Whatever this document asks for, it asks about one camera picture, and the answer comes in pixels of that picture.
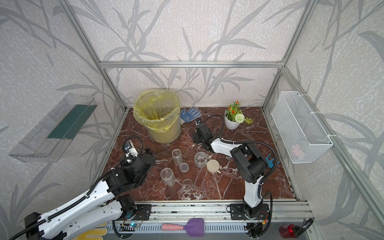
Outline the clear oatmeal jar tall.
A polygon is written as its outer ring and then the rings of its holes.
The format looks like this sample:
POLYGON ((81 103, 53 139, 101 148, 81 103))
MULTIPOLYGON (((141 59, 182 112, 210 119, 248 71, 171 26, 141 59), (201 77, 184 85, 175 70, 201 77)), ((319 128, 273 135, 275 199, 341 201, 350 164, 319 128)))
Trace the clear oatmeal jar tall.
POLYGON ((169 187, 173 187, 176 183, 176 177, 171 168, 162 169, 161 178, 164 181, 164 183, 169 187))

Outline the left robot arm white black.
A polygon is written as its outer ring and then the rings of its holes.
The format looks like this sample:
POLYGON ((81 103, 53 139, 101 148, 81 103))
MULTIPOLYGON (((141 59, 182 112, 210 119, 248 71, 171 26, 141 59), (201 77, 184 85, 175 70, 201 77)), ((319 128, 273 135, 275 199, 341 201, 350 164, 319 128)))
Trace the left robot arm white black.
POLYGON ((103 223, 134 218, 139 210, 127 192, 143 185, 156 160, 149 148, 137 150, 133 138, 129 136, 122 144, 125 157, 89 190, 49 212, 28 215, 25 229, 11 238, 70 240, 103 223))

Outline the clear oatmeal jar small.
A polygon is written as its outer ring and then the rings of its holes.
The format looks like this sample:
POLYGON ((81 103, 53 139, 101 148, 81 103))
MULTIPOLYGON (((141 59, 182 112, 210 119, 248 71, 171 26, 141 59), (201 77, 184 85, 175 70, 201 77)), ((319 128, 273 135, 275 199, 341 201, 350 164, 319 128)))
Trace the clear oatmeal jar small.
POLYGON ((183 163, 182 152, 179 149, 174 149, 172 151, 172 158, 176 166, 180 166, 183 163))

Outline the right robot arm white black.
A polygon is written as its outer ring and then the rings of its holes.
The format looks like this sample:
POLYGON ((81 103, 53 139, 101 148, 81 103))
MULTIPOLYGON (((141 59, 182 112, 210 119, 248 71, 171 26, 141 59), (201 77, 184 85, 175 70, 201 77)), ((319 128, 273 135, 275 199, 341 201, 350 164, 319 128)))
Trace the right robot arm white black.
POLYGON ((206 120, 202 121, 201 118, 198 118, 196 119, 196 132, 193 135, 193 141, 207 151, 233 158, 240 176, 246 182, 243 205, 248 217, 251 218, 261 209, 266 196, 273 197, 271 192, 267 192, 264 196, 261 195, 262 185, 277 168, 277 163, 274 163, 272 169, 268 173, 265 172, 269 163, 257 145, 269 148, 274 157, 277 157, 277 153, 273 147, 263 142, 225 140, 222 138, 223 129, 224 122, 222 122, 220 135, 215 137, 206 125, 206 120))

